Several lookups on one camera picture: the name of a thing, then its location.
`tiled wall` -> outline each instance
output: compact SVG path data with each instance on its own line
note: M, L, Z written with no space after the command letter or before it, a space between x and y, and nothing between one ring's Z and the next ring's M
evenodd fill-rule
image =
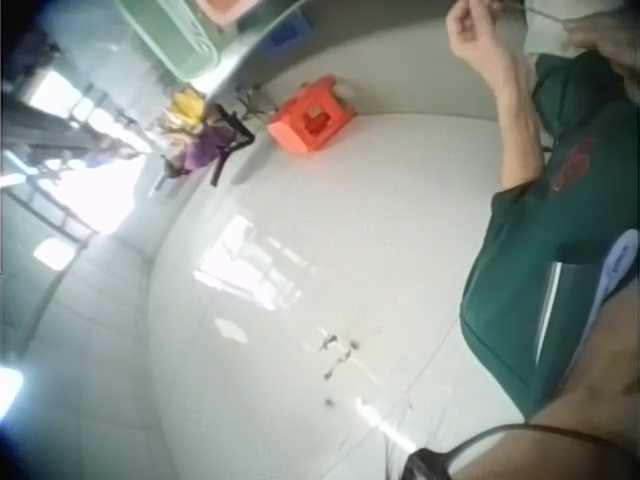
M16 272L43 268L29 248ZM0 423L34 478L177 478L148 369L148 274L137 251L96 237L45 310L17 364L23 388ZM3 283L5 299L31 290Z

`green shirt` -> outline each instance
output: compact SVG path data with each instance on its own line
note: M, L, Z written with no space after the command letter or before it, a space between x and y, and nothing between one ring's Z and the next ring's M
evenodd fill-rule
M554 335L566 354L536 363L550 265L602 256L639 223L638 109L621 79L595 53L541 56L536 69L534 102L553 154L538 180L493 197L460 315L469 347L526 418L553 398L593 301L592 291L565 292L575 308Z

